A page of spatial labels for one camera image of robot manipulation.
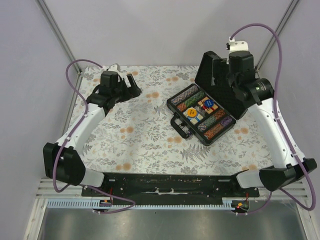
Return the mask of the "blue small blind button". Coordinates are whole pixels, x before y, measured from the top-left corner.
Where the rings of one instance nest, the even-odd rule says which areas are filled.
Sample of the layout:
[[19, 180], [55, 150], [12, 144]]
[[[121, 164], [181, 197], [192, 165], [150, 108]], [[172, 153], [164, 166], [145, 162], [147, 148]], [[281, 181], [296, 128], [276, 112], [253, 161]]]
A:
[[214, 101], [212, 99], [207, 99], [207, 100], [204, 101], [204, 105], [207, 108], [212, 108], [214, 106]]

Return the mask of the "black poker chip case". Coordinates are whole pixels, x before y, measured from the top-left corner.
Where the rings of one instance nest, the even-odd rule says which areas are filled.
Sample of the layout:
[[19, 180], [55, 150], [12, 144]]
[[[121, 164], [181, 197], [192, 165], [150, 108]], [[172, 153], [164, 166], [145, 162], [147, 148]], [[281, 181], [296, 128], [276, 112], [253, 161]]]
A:
[[[166, 101], [167, 107], [173, 113], [173, 117], [170, 120], [170, 124], [174, 128], [174, 130], [184, 139], [188, 139], [191, 136], [195, 136], [205, 146], [211, 145], [223, 134], [229, 131], [236, 124], [236, 121], [239, 120], [247, 111], [244, 106], [244, 103], [236, 98], [235, 93], [230, 87], [213, 85], [212, 68], [213, 68], [213, 61], [216, 59], [222, 59], [222, 58], [219, 57], [213, 51], [205, 52], [202, 56], [200, 65], [198, 67], [194, 83], [187, 86], [186, 88], [184, 88], [183, 90], [181, 90], [180, 92], [178, 92], [177, 94], [175, 94], [174, 96], [172, 96]], [[204, 110], [199, 112], [203, 116], [203, 119], [195, 125], [193, 125], [184, 116], [184, 112], [188, 108], [196, 109], [196, 106], [199, 106], [198, 102], [200, 100], [195, 102], [192, 106], [187, 107], [183, 112], [179, 111], [177, 109], [177, 106], [184, 103], [187, 99], [189, 99], [196, 93], [194, 93], [192, 96], [190, 96], [183, 102], [179, 103], [178, 105], [173, 105], [171, 103], [171, 99], [178, 96], [179, 94], [184, 92], [186, 89], [190, 88], [191, 86], [198, 87], [198, 91], [196, 93], [204, 92], [204, 96], [200, 100], [202, 100], [205, 97], [208, 97], [218, 105], [218, 109], [211, 114], [206, 113]], [[198, 125], [204, 122], [210, 116], [216, 117], [216, 122], [210, 127], [208, 127], [206, 130], [199, 131]], [[230, 123], [226, 127], [223, 127], [223, 130], [221, 130], [214, 138], [212, 138], [211, 140], [208, 140], [204, 136], [204, 133], [209, 129], [211, 129], [213, 126], [220, 123], [227, 116], [232, 118], [232, 123]]]

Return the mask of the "red playing card deck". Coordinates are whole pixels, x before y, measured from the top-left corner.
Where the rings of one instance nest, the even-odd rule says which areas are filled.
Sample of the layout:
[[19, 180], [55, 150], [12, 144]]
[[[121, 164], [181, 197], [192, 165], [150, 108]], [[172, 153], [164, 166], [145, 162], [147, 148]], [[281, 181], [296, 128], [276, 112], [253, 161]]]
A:
[[218, 109], [218, 105], [213, 101], [213, 102], [214, 102], [213, 107], [207, 108], [207, 107], [204, 105], [204, 102], [205, 102], [205, 100], [208, 100], [208, 99], [211, 99], [211, 98], [204, 97], [202, 100], [200, 100], [200, 101], [198, 102], [198, 105], [199, 105], [207, 114], [210, 115], [211, 113], [213, 113], [215, 110]]

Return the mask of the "keys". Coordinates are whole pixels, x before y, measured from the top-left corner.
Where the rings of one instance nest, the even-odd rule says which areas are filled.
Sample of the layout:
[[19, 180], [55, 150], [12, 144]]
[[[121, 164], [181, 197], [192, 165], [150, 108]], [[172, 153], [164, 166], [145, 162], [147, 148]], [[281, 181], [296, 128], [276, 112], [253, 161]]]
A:
[[200, 106], [196, 106], [196, 109], [199, 111], [199, 112], [202, 112], [203, 109], [200, 107]]

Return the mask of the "yellow big blind button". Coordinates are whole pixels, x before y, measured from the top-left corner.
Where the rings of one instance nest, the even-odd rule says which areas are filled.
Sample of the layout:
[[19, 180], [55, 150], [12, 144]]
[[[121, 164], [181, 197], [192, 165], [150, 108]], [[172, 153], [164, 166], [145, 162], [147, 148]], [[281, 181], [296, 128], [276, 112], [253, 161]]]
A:
[[198, 112], [195, 108], [190, 107], [185, 111], [185, 114], [187, 117], [195, 118], [197, 116]]

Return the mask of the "blue playing card deck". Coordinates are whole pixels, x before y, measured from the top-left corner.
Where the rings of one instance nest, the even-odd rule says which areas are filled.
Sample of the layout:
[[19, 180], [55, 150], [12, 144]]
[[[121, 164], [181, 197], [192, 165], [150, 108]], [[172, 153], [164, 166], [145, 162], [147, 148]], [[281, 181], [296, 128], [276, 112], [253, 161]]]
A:
[[197, 116], [196, 117], [187, 117], [186, 116], [186, 111], [183, 113], [183, 115], [193, 124], [196, 125], [199, 123], [204, 117], [199, 113], [197, 110]]

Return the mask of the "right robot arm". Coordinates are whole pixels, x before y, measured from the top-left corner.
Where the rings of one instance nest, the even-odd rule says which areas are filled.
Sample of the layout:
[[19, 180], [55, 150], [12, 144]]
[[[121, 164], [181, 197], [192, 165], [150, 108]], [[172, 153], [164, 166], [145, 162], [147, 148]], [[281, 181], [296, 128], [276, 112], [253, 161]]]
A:
[[294, 147], [294, 140], [281, 113], [269, 80], [256, 78], [253, 55], [249, 51], [235, 51], [229, 58], [212, 57], [211, 90], [217, 102], [235, 119], [249, 112], [259, 125], [270, 151], [272, 166], [257, 172], [238, 173], [229, 184], [235, 197], [242, 196], [247, 188], [265, 187], [273, 192], [305, 177], [316, 169], [313, 158]]

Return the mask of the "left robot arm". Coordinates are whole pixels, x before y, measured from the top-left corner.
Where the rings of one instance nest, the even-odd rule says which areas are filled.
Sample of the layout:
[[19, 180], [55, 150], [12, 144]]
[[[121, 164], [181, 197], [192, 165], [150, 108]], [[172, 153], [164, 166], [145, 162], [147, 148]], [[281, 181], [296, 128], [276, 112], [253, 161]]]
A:
[[45, 175], [68, 185], [92, 186], [97, 195], [106, 196], [110, 184], [102, 172], [85, 167], [81, 159], [84, 145], [115, 104], [141, 93], [132, 74], [121, 76], [116, 70], [103, 71], [100, 84], [84, 102], [84, 113], [55, 143], [48, 142], [43, 147]]

